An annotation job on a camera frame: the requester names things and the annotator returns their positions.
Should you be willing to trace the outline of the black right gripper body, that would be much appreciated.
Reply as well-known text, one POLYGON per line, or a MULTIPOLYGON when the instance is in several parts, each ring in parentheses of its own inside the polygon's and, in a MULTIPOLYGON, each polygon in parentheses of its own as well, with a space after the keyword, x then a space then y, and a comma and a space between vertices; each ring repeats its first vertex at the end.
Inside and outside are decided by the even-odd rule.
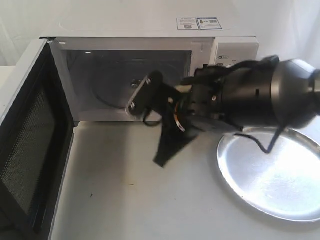
POLYGON ((194 76, 186 77, 180 86, 166 83, 160 72, 159 114, 162 135, 199 135, 225 133, 225 114, 222 111, 221 78, 224 66, 197 68, 194 76))

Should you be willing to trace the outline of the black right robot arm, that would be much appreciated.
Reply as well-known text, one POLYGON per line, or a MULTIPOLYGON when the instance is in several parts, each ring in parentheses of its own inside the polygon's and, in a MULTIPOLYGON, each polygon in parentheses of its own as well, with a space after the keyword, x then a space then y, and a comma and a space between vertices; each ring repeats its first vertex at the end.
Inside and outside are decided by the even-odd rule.
POLYGON ((208 66, 182 80, 189 87, 167 103, 154 162, 164 167, 203 132, 247 138, 249 127, 275 128, 272 152, 286 128, 303 128, 320 114, 320 72, 301 60, 276 56, 231 67, 208 66))

